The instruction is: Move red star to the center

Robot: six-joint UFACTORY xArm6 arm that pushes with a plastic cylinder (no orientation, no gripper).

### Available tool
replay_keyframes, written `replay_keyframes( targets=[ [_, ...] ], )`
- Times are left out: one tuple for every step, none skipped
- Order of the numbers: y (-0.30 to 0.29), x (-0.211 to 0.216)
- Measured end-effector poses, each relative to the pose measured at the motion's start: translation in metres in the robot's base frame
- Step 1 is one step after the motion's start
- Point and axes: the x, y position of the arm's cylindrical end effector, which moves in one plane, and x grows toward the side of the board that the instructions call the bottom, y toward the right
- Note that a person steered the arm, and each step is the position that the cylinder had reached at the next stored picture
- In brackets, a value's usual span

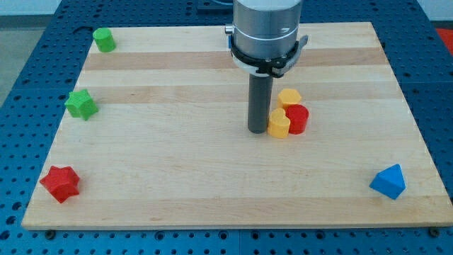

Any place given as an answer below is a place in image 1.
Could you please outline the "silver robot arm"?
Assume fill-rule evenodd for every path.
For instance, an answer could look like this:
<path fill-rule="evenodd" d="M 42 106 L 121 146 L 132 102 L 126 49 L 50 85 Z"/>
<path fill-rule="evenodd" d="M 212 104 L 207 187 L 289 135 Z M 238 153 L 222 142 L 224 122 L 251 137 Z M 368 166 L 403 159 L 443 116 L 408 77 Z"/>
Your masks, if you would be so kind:
<path fill-rule="evenodd" d="M 298 62 L 307 35 L 298 37 L 302 0 L 234 0 L 231 55 L 257 77 L 283 77 Z"/>

